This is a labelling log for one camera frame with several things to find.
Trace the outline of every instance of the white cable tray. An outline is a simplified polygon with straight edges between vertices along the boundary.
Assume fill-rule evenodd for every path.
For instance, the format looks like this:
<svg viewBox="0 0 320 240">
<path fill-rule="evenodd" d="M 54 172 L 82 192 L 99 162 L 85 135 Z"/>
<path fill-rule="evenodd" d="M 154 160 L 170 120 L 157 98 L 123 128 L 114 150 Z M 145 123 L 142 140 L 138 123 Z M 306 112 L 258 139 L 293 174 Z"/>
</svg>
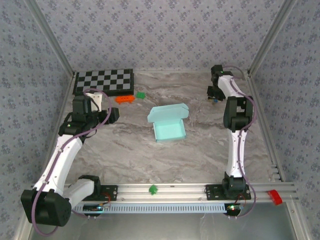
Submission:
<svg viewBox="0 0 320 240">
<path fill-rule="evenodd" d="M 78 204 L 73 209 L 80 214 L 189 214 L 189 213 L 226 213 L 224 203 L 112 203 L 102 211 L 83 210 Z"/>
</svg>

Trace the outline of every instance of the wall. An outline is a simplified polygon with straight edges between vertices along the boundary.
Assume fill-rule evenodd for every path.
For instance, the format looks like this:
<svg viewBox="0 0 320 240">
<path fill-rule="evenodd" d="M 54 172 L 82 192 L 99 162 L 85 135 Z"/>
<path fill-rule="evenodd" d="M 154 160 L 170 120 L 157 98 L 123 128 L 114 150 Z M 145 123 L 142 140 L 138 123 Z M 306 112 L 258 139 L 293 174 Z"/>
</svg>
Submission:
<svg viewBox="0 0 320 240">
<path fill-rule="evenodd" d="M 70 78 L 22 0 L 0 3 L 0 239 L 38 178 Z"/>
<path fill-rule="evenodd" d="M 254 76 L 286 178 L 320 239 L 320 3 L 298 0 Z"/>
<path fill-rule="evenodd" d="M 38 0 L 73 70 L 250 66 L 283 0 Z"/>
</svg>

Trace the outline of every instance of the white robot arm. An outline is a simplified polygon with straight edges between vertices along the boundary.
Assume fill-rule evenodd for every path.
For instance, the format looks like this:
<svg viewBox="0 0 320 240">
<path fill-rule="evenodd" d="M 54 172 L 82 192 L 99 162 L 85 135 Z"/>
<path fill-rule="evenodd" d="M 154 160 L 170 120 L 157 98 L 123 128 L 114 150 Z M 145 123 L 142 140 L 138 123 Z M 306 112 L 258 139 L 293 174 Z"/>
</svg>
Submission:
<svg viewBox="0 0 320 240">
<path fill-rule="evenodd" d="M 232 75 L 222 75 L 218 78 L 218 85 L 219 89 L 223 92 L 226 99 L 229 97 L 236 97 L 243 99 L 243 95 L 239 93 L 243 93 L 238 85 L 235 83 L 234 77 Z M 240 141 L 239 134 L 240 130 L 235 130 L 234 132 L 231 129 L 227 130 L 228 132 L 228 141 L 229 141 L 229 157 L 228 157 L 228 164 L 226 167 L 226 174 L 230 177 L 233 176 L 234 178 L 241 178 L 242 173 L 239 169 L 238 165 L 238 144 Z M 247 132 L 243 131 L 241 134 L 241 143 L 240 143 L 240 163 L 242 166 L 243 173 L 245 172 L 244 168 L 244 151 L 245 151 L 245 140 L 246 140 Z"/>
<path fill-rule="evenodd" d="M 242 129 L 252 121 L 253 105 L 244 97 L 245 94 L 235 83 L 233 74 L 224 71 L 221 65 L 211 68 L 211 81 L 213 86 L 208 87 L 208 99 L 214 99 L 216 102 L 226 99 L 223 124 L 228 132 L 229 155 L 222 188 L 225 197 L 232 199 L 248 189 L 243 178 L 245 140 L 248 129 Z"/>
<path fill-rule="evenodd" d="M 97 95 L 87 93 L 74 97 L 72 112 L 60 126 L 59 137 L 46 169 L 32 190 L 23 191 L 20 199 L 30 223 L 34 223 L 34 218 L 37 224 L 63 227 L 70 218 L 71 210 L 80 201 L 88 196 L 100 195 L 99 177 L 91 175 L 81 176 L 64 192 L 68 172 L 88 138 L 89 130 L 101 123 L 113 124 L 119 118 L 118 108 L 110 107 L 110 114 L 101 110 L 102 95 Z"/>
</svg>

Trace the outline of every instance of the checkerboard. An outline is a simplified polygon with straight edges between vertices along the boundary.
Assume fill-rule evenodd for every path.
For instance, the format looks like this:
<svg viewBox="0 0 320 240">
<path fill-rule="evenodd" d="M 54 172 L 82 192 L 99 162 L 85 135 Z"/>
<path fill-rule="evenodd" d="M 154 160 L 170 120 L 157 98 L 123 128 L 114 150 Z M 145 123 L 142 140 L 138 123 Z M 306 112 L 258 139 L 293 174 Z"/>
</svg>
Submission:
<svg viewBox="0 0 320 240">
<path fill-rule="evenodd" d="M 81 71 L 75 76 L 74 95 L 80 95 L 86 89 L 99 89 L 109 97 L 134 94 L 133 69 L 106 71 Z"/>
</svg>

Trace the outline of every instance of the aluminum frame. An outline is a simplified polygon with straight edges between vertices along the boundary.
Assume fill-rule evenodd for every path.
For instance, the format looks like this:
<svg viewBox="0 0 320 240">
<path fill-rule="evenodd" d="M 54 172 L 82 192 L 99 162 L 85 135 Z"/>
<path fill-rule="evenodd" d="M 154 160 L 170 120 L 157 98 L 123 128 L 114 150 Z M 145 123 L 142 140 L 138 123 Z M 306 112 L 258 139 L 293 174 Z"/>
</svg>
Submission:
<svg viewBox="0 0 320 240">
<path fill-rule="evenodd" d="M 289 14 L 291 13 L 292 8 L 296 5 L 296 2 L 297 0 L 283 1 L 276 17 L 273 20 L 273 23 L 271 24 L 271 27 L 265 35 L 263 42 L 249 67 L 250 74 L 252 74 L 253 76 L 256 74 L 261 63 L 264 61 L 269 49 L 271 48 L 276 37 L 278 36 L 283 25 L 285 24 Z"/>
<path fill-rule="evenodd" d="M 261 133 L 263 139 L 266 144 L 266 149 L 270 156 L 271 162 L 274 164 L 274 173 L 275 178 L 270 179 L 270 182 L 261 182 L 261 183 L 252 183 L 254 189 L 257 192 L 257 204 L 259 203 L 269 203 L 271 199 L 268 195 L 269 190 L 277 190 L 282 197 L 283 204 L 286 204 L 286 207 L 289 212 L 290 220 L 294 229 L 294 234 L 298 240 L 313 240 L 309 228 L 307 226 L 307 222 L 305 216 L 303 214 L 303 210 L 301 204 L 299 203 L 299 199 L 296 192 L 295 184 L 292 182 L 285 182 L 286 178 L 284 175 L 284 171 L 281 167 L 279 156 L 277 154 L 275 144 L 272 139 L 272 135 L 270 133 L 268 122 L 266 116 L 263 111 L 262 103 L 260 97 L 257 92 L 257 87 L 252 81 L 249 75 L 246 75 L 246 81 L 249 84 L 250 92 L 254 99 L 257 102 L 258 107 L 258 120 L 261 127 Z M 63 110 L 65 109 L 66 102 L 68 100 L 68 96 L 72 91 L 72 84 L 74 82 L 74 78 L 70 81 L 70 85 L 68 86 L 68 90 L 65 98 L 63 99 L 63 104 L 61 108 L 61 113 L 59 119 L 62 119 Z M 50 160 L 50 156 L 53 151 L 55 136 L 58 134 L 59 125 L 61 121 L 57 121 L 57 125 L 55 127 L 55 131 L 52 137 L 50 149 L 48 154 L 46 155 L 46 160 L 44 163 L 44 167 Z M 129 183 L 129 184 L 117 184 L 118 188 L 118 196 L 117 203 L 122 204 L 134 204 L 134 203 L 208 203 L 206 194 L 204 192 L 204 187 L 207 184 L 211 183 L 178 183 L 178 184 L 169 184 L 169 183 L 157 183 L 158 192 L 154 196 L 151 196 L 148 193 L 148 189 L 151 184 L 149 183 Z M 233 201 L 214 201 L 216 203 L 232 203 Z M 32 224 L 28 222 L 25 213 L 23 212 L 18 224 L 17 231 L 14 236 L 14 240 L 28 240 L 30 233 L 32 230 Z"/>
<path fill-rule="evenodd" d="M 29 8 L 34 20 L 38 23 L 42 33 L 44 34 L 46 40 L 51 45 L 53 52 L 55 53 L 56 57 L 60 61 L 64 70 L 71 76 L 73 74 L 73 70 L 70 66 L 70 63 L 62 50 L 61 46 L 59 45 L 58 40 L 56 39 L 53 31 L 51 30 L 48 22 L 44 14 L 42 13 L 39 5 L 37 4 L 36 0 L 24 0 L 25 4 Z"/>
</svg>

